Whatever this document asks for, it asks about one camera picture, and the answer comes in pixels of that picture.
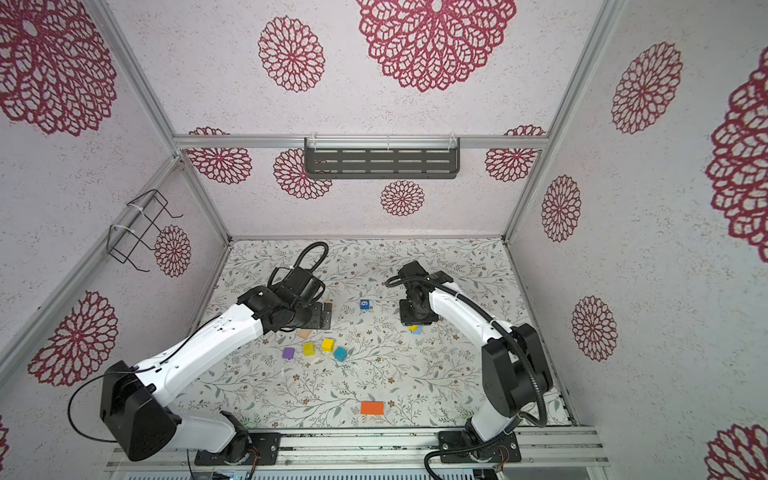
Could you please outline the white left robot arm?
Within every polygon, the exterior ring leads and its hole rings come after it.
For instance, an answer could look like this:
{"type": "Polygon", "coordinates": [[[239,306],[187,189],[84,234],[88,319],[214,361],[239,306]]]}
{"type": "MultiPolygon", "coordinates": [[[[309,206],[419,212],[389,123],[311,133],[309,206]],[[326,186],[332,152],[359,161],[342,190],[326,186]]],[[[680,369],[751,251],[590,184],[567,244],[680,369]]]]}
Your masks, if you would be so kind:
{"type": "Polygon", "coordinates": [[[119,361],[104,376],[100,418],[127,458],[138,462],[165,450],[207,451],[236,464],[252,452],[248,429],[228,411],[195,413],[175,405],[201,374],[266,333],[327,330],[324,283],[292,267],[279,282],[251,288],[224,313],[167,350],[134,366],[119,361]]]}

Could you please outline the teal wood cube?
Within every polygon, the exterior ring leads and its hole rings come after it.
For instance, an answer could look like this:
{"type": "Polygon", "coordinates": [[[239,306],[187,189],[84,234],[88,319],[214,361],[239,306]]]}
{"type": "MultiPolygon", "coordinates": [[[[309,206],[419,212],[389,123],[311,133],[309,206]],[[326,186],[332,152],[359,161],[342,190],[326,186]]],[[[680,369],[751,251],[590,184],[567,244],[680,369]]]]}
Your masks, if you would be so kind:
{"type": "Polygon", "coordinates": [[[337,347],[334,351],[334,358],[338,361],[344,361],[348,357],[348,351],[343,347],[337,347]]]}

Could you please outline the orange rectangular wood block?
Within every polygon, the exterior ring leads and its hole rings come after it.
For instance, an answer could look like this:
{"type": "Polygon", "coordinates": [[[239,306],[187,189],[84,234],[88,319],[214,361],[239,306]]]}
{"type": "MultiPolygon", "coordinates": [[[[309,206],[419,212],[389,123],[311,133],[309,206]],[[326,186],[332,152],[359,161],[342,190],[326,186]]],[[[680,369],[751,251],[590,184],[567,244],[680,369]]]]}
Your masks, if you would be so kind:
{"type": "Polygon", "coordinates": [[[380,401],[364,401],[360,404],[362,415],[381,416],[385,413],[385,404],[380,401]]]}

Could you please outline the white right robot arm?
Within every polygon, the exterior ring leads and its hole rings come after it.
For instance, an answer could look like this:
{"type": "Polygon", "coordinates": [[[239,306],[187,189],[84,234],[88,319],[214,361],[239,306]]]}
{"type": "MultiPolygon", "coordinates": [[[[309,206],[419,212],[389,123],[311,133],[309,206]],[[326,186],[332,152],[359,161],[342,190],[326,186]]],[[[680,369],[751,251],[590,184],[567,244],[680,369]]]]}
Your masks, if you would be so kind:
{"type": "Polygon", "coordinates": [[[489,442],[521,422],[543,428],[549,423],[545,394],[554,386],[538,331],[494,317],[470,299],[443,271],[427,272],[412,261],[385,281],[402,287],[399,315],[405,326],[448,321],[480,353],[485,402],[468,420],[471,443],[489,442]]]}

